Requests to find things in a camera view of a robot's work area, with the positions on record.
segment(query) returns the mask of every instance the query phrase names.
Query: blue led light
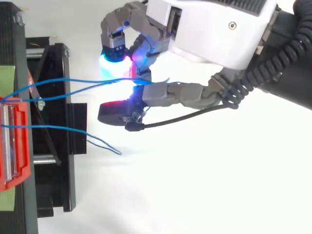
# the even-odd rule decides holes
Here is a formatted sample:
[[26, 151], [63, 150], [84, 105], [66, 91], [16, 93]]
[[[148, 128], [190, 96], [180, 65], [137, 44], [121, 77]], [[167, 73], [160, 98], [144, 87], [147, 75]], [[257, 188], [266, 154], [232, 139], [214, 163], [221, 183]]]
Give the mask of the blue led light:
[[128, 56], [121, 62], [109, 62], [105, 59], [105, 55], [101, 55], [99, 63], [104, 80], [131, 77], [132, 61]]

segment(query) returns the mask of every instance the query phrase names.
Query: white background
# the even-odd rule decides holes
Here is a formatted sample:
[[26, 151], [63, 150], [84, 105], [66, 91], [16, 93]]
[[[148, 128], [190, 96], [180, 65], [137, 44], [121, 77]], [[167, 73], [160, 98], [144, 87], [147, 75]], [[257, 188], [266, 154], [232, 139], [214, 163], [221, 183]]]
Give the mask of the white background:
[[[27, 13], [28, 37], [51, 36], [71, 49], [72, 78], [100, 79], [100, 22], [127, 0], [13, 2]], [[290, 12], [292, 4], [279, 1]], [[136, 36], [127, 31], [128, 47]], [[166, 54], [153, 79], [206, 84], [218, 69]], [[97, 120], [112, 90], [73, 101], [88, 102], [88, 132], [124, 155], [88, 145], [75, 156], [77, 207], [39, 219], [40, 234], [312, 233], [311, 111], [256, 90], [237, 111], [128, 133]], [[153, 108], [145, 123], [190, 112]]]

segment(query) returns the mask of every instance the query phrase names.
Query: black cable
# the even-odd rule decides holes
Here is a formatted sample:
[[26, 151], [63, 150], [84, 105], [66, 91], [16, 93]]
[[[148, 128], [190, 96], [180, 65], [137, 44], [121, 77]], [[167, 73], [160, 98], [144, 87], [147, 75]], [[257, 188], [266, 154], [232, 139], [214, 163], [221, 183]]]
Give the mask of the black cable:
[[287, 67], [297, 62], [312, 48], [312, 1], [296, 0], [293, 11], [300, 20], [295, 38], [275, 56], [247, 71], [242, 79], [236, 80], [222, 99], [223, 104], [237, 109], [249, 92], [280, 77]]
[[168, 124], [172, 124], [172, 123], [177, 123], [177, 122], [184, 121], [184, 120], [187, 120], [187, 119], [190, 119], [190, 118], [194, 118], [196, 116], [199, 116], [199, 115], [211, 112], [211, 111], [217, 111], [217, 110], [226, 109], [228, 107], [229, 106], [227, 106], [227, 105], [219, 105], [219, 106], [209, 107], [209, 108], [206, 108], [206, 109], [203, 109], [203, 110], [200, 110], [200, 111], [197, 111], [197, 112], [194, 112], [194, 113], [191, 113], [189, 115], [182, 116], [182, 117], [179, 117], [179, 118], [174, 118], [174, 119], [163, 121], [163, 122], [159, 122], [159, 123], [146, 124], [146, 125], [143, 125], [144, 126], [143, 129], [155, 128], [155, 127], [160, 127], [160, 126], [164, 126], [164, 125], [168, 125]]

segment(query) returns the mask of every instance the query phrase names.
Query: black metal frame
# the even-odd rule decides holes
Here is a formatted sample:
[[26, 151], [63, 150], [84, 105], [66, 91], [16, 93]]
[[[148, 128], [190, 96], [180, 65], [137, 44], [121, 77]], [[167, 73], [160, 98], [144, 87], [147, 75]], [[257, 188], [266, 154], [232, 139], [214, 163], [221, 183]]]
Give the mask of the black metal frame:
[[[43, 38], [26, 40], [28, 45], [44, 48], [41, 58], [29, 58], [28, 67], [34, 82], [69, 77], [68, 48], [61, 43], [49, 45]], [[39, 86], [32, 98], [46, 98], [70, 92], [68, 82], [54, 82]], [[70, 97], [46, 102], [42, 111], [34, 103], [31, 106], [32, 124], [57, 125], [85, 130], [87, 128], [87, 104], [72, 104]], [[56, 164], [35, 165], [38, 217], [53, 216], [53, 207], [63, 207], [65, 212], [76, 206], [75, 154], [86, 153], [86, 136], [64, 130], [34, 129], [34, 154], [52, 154]]]
[[[0, 65], [15, 66], [15, 89], [28, 84], [25, 30], [14, 20], [19, 11], [20, 9], [11, 2], [0, 2]], [[28, 99], [29, 92], [21, 92], [19, 98]], [[31, 131], [29, 133], [32, 173], [27, 180], [16, 187], [14, 211], [0, 212], [1, 234], [38, 233], [33, 144]]]

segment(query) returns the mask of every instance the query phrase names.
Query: metal rod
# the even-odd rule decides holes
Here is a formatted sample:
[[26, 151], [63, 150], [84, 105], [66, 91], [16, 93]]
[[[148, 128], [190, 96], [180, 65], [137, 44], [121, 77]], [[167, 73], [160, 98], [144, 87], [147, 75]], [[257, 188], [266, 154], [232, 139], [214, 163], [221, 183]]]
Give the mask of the metal rod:
[[39, 59], [42, 57], [42, 54], [44, 52], [43, 48], [40, 49], [27, 49], [26, 50], [26, 57], [28, 59]]
[[56, 161], [53, 155], [34, 155], [34, 164], [55, 164]]

